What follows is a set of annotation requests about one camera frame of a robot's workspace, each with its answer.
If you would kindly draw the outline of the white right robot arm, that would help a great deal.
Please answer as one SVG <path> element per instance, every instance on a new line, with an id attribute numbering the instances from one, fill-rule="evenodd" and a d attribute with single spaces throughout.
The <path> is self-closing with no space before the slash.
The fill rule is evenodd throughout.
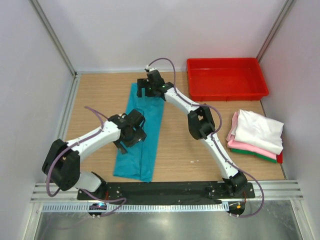
<path id="1" fill-rule="evenodd" d="M 146 78 L 137 79 L 137 97 L 158 97 L 174 105 L 187 115 L 188 130 L 197 141 L 201 141 L 208 149 L 222 175 L 225 192 L 231 198 L 241 196 L 248 180 L 230 159 L 222 146 L 215 122 L 207 104 L 200 104 L 185 96 L 175 84 L 165 82 L 155 67 L 146 67 Z"/>

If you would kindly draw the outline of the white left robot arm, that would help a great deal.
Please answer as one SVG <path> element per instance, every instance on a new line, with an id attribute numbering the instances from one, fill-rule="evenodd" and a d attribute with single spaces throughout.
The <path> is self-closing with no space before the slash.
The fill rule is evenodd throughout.
<path id="1" fill-rule="evenodd" d="M 57 139 L 52 143 L 42 165 L 42 172 L 46 175 L 46 191 L 50 197 L 57 195 L 49 189 L 50 183 L 55 183 L 59 191 L 76 188 L 80 200 L 107 199 L 107 182 L 95 172 L 81 172 L 81 162 L 110 143 L 125 155 L 128 148 L 147 137 L 143 130 L 146 119 L 136 109 L 99 121 L 98 128 L 78 138 L 69 141 Z"/>

